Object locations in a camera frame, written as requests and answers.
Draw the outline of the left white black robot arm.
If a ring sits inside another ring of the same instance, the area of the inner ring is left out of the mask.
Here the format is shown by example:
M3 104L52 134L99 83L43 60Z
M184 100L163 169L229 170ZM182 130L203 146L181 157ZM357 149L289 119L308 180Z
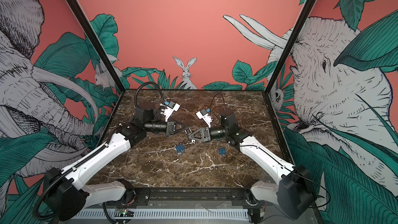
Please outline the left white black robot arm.
M114 129L108 141L73 164L48 171L44 177L43 193L33 207L33 218L47 220L57 217L65 221L92 205L110 201L125 206L133 204L137 193L125 179L93 186L88 186L87 182L120 154L145 139L147 133L171 136L183 131L184 127L176 128L177 121L170 120L172 113L179 108L180 105L173 101L166 101L159 108L151 102L143 102L136 107L136 113L129 121Z

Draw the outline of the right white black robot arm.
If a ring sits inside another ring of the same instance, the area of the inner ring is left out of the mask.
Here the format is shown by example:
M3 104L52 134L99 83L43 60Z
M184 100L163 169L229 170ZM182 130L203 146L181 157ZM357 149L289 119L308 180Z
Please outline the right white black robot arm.
M280 206L291 219L298 219L307 209L314 208L318 196L309 170L303 166L296 167L280 158L262 145L248 130L239 126L235 113L224 108L219 113L219 124L211 125L210 110L197 112L197 117L206 122L207 126L188 134L190 140L209 142L225 140L258 164L274 183L256 181L247 187L247 202L255 205L260 201Z

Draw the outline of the blue padlock front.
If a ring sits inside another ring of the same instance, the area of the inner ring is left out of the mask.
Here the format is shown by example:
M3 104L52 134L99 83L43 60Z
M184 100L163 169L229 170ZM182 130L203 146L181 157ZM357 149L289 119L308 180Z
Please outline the blue padlock front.
M219 155L221 155L221 156L227 154L226 148L223 145L219 145L218 152L219 152Z

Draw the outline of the blue padlock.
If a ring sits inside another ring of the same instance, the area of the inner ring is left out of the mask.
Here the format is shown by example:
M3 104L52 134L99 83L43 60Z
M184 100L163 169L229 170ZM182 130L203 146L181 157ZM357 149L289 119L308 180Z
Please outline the blue padlock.
M176 149L176 152L177 152L178 154L182 154L182 153L185 151L185 147L184 147L183 144L178 144L178 145L175 147L175 149Z
M227 154L226 148L223 145L219 145L218 152L219 152L219 155L221 155L221 156Z

